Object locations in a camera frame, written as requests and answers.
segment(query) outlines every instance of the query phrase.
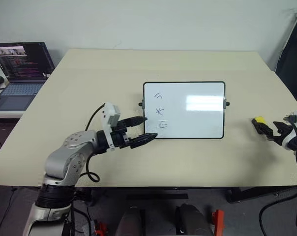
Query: whiteboard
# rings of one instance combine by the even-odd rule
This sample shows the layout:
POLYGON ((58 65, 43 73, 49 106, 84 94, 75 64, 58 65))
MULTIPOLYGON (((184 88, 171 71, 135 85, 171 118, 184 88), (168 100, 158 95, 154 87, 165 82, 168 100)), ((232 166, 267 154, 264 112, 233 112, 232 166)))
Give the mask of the whiteboard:
POLYGON ((224 82, 146 82, 144 131, 160 139, 221 139, 224 104, 224 82))

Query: black panel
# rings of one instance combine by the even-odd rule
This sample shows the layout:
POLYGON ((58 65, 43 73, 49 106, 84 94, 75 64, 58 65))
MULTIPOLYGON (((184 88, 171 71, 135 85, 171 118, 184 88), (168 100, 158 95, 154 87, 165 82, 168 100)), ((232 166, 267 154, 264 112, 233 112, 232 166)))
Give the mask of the black panel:
POLYGON ((297 100, 297 23, 275 72, 297 100))

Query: whiteboard frame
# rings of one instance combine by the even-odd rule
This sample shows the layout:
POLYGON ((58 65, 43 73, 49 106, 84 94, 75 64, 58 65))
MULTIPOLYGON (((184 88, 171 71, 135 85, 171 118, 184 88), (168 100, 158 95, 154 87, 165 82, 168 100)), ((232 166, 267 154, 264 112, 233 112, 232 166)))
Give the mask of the whiteboard frame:
MULTIPOLYGON (((223 83, 224 85, 224 99, 223 99, 223 133, 222 137, 219 138, 155 138, 155 139, 222 139, 225 135, 225 109, 226 109, 226 84, 224 81, 173 81, 173 82, 166 82, 166 81, 158 81, 158 82, 145 82, 143 83, 143 102, 142 102, 142 110, 143 110, 143 117, 145 117, 145 84, 189 84, 189 83, 223 83)), ((143 122, 143 129, 145 134, 145 121, 143 122)))

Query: floor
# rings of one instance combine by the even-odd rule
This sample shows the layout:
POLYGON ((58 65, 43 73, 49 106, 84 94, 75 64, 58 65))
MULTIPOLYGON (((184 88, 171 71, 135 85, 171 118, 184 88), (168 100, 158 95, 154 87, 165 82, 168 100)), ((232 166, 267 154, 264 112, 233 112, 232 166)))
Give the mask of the floor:
MULTIPOLYGON (((89 207, 92 218, 108 224, 109 236, 114 235, 118 223, 126 209, 137 206, 146 210, 146 234, 175 235, 174 215, 176 206, 183 203, 193 204, 206 217, 216 209, 225 211, 224 236, 259 236, 262 235, 258 214, 267 203, 293 194, 296 190, 281 193, 279 196, 269 195, 262 198, 230 204, 226 201, 224 189, 96 189, 100 199, 95 206, 89 207), (135 200, 136 194, 187 194, 188 199, 167 200, 135 200)), ((0 221, 7 208, 11 196, 10 186, 0 186, 0 221)), ((21 235, 30 207, 37 197, 35 189, 18 187, 12 197, 9 212, 0 229, 0 236, 21 235)), ((75 207, 86 212, 84 202, 75 202, 75 207)), ((276 205, 266 210, 263 222, 267 235, 297 236, 295 216, 297 199, 276 205)), ((76 228, 82 230, 84 218, 76 216, 76 228)))

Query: desk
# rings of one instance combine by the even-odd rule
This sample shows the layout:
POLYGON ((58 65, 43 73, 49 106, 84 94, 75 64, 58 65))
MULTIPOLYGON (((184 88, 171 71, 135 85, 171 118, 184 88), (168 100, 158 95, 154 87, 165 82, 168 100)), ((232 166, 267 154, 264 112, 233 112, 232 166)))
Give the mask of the desk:
MULTIPOLYGON (((149 58, 148 53, 159 64, 155 67, 150 61, 150 66, 138 63, 132 68, 132 63, 121 61, 125 68, 122 69, 121 63, 111 60, 120 53, 127 54, 104 50, 70 50, 66 54, 0 150, 0 185, 39 185, 48 155, 59 148, 69 134, 83 130, 103 102, 118 105, 121 118, 142 115, 138 102, 146 81, 225 81, 226 98, 231 105, 225 113, 224 138, 154 140, 136 149, 107 152, 90 162, 90 170, 98 173, 101 181, 93 183, 81 178, 77 186, 297 185, 293 152, 268 142, 250 122, 255 116, 264 116, 271 124, 297 110, 297 102, 274 72, 263 66, 250 69, 245 63, 233 65, 235 61, 244 62, 245 58, 246 61, 259 59, 257 54, 214 53, 214 56, 188 52, 193 54, 189 56, 187 52, 171 52, 172 56, 167 57, 165 52, 136 52, 138 55, 133 61, 149 58), (226 54, 236 60, 228 60, 226 54), (210 63, 206 57, 217 58, 210 63), (108 64, 100 66, 102 58, 108 64), (161 58, 165 59, 164 69, 161 58), (177 58, 177 62, 184 58, 183 69, 167 64, 170 58, 173 61, 177 58), (196 59, 208 61, 209 65, 204 63, 198 67, 196 59), (227 64, 233 69, 227 70, 227 64)), ((101 129, 99 116, 95 116, 90 127, 101 129)), ((143 127, 138 126, 130 128, 128 134, 132 137, 142 132, 143 127)))

